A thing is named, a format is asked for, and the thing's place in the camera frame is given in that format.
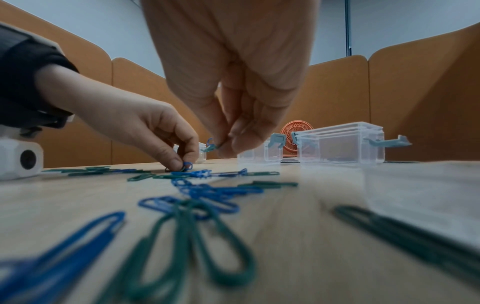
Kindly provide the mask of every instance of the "white device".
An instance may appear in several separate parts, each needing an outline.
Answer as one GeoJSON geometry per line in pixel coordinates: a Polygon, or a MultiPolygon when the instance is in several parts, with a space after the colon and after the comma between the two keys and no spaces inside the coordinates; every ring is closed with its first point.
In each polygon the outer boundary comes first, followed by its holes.
{"type": "Polygon", "coordinates": [[[0,180],[35,176],[44,168],[42,147],[19,138],[20,129],[0,125],[0,180]]]}

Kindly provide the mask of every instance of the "wooden table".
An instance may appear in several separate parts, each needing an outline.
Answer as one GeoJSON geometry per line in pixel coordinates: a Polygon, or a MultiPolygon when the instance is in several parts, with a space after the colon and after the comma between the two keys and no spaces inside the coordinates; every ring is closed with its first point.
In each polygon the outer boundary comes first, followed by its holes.
{"type": "MultiPolygon", "coordinates": [[[[158,170],[158,164],[114,166],[158,170]]],[[[195,169],[239,170],[236,160],[211,160],[195,169]]],[[[266,190],[235,200],[237,215],[224,221],[253,249],[258,276],[243,289],[223,290],[193,265],[179,303],[479,303],[480,291],[430,267],[332,216],[338,204],[364,205],[363,176],[357,169],[248,166],[280,171],[280,176],[212,179],[214,185],[251,180],[297,181],[298,188],[266,190]]],[[[177,194],[169,180],[127,182],[131,175],[67,177],[44,174],[0,182],[0,258],[38,254],[88,221],[116,210],[127,224],[65,299],[90,303],[160,213],[139,208],[145,197],[177,194]]],[[[161,231],[145,279],[169,262],[171,222],[161,231]]],[[[202,229],[216,261],[239,266],[232,251],[209,229],[202,229]]]]}

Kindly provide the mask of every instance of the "orange partition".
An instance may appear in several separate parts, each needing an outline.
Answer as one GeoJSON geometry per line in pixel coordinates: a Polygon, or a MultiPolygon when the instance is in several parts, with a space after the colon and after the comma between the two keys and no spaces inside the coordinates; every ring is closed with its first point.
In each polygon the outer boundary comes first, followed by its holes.
{"type": "Polygon", "coordinates": [[[379,50],[369,61],[371,122],[388,160],[480,159],[480,24],[379,50]]]}
{"type": "MultiPolygon", "coordinates": [[[[57,42],[81,74],[112,84],[112,62],[98,46],[1,0],[0,21],[57,42]]],[[[111,163],[111,140],[97,134],[78,117],[60,130],[44,128],[35,141],[44,149],[45,167],[111,163]]]]}
{"type": "MultiPolygon", "coordinates": [[[[165,78],[125,58],[115,58],[112,63],[114,87],[170,103],[195,129],[200,142],[205,143],[207,141],[210,137],[208,131],[203,127],[195,114],[170,92],[165,78]]],[[[116,142],[113,143],[113,164],[146,162],[155,162],[155,160],[137,148],[116,142]]]]}
{"type": "Polygon", "coordinates": [[[366,58],[351,56],[310,66],[299,94],[276,131],[293,120],[304,120],[314,128],[369,122],[366,58]]]}

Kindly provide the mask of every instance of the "plastic storage box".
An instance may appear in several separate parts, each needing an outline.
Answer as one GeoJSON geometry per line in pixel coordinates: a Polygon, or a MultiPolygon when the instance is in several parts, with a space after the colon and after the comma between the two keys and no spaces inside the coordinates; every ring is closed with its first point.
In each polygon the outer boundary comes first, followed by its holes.
{"type": "MultiPolygon", "coordinates": [[[[204,161],[207,160],[207,153],[206,152],[202,152],[203,150],[205,150],[205,148],[207,147],[206,144],[203,144],[203,143],[198,143],[198,147],[200,148],[200,156],[198,157],[198,159],[196,160],[195,164],[201,164],[203,163],[204,161]]],[[[173,146],[173,150],[175,152],[177,152],[179,150],[179,146],[178,145],[174,145],[173,146]]]]}
{"type": "Polygon", "coordinates": [[[480,162],[364,168],[369,208],[480,250],[480,162]]]}
{"type": "Polygon", "coordinates": [[[267,139],[263,145],[240,153],[237,156],[239,164],[280,164],[284,157],[284,145],[274,142],[270,145],[272,138],[267,139]]]}
{"type": "Polygon", "coordinates": [[[383,141],[383,127],[356,122],[296,133],[301,165],[375,165],[385,161],[385,148],[370,144],[383,141]]]}

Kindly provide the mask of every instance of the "hand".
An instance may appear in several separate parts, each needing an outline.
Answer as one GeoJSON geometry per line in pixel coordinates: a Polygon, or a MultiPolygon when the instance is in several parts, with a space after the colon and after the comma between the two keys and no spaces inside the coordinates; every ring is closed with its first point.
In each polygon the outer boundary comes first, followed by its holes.
{"type": "Polygon", "coordinates": [[[86,78],[57,65],[35,75],[52,105],[72,112],[109,138],[135,146],[172,171],[199,157],[199,138],[170,104],[86,78]],[[172,149],[178,144],[178,154],[172,149]]]}
{"type": "Polygon", "coordinates": [[[286,114],[309,65],[319,4],[142,0],[169,88],[212,133],[221,157],[259,146],[286,114]]]}

